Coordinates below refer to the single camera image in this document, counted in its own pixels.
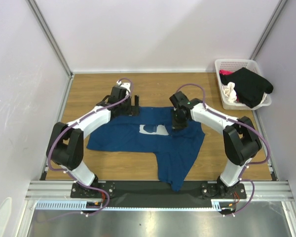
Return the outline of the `blue printed t shirt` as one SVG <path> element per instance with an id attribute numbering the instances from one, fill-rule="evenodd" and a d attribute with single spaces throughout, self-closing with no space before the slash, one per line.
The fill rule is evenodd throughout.
<path id="1" fill-rule="evenodd" d="M 205 133 L 195 121 L 188 121 L 182 130 L 173 130 L 171 111 L 171 107 L 140 107 L 137 116 L 118 116 L 90 134 L 87 148 L 153 153 L 159 181 L 178 192 L 198 157 Z"/>

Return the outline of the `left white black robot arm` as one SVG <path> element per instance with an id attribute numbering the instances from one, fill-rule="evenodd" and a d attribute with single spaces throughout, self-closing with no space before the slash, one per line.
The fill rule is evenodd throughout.
<path id="1" fill-rule="evenodd" d="M 99 191 L 98 177 L 84 163 L 84 139 L 118 116 L 139 113 L 139 97 L 131 104 L 132 82 L 117 81 L 110 95 L 85 115 L 69 122 L 54 124 L 46 150 L 49 169 L 69 174 L 87 197 Z"/>

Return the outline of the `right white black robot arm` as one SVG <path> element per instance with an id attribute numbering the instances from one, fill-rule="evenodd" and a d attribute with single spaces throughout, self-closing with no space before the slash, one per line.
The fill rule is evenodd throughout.
<path id="1" fill-rule="evenodd" d="M 214 190 L 202 190 L 202 193 L 206 197 L 231 197 L 247 165 L 262 148 L 251 119 L 223 114 L 200 99 L 188 99 L 182 91 L 173 94 L 170 101 L 174 107 L 171 111 L 174 130 L 182 130 L 188 126 L 188 121 L 194 121 L 223 136 L 226 166 L 217 178 Z"/>

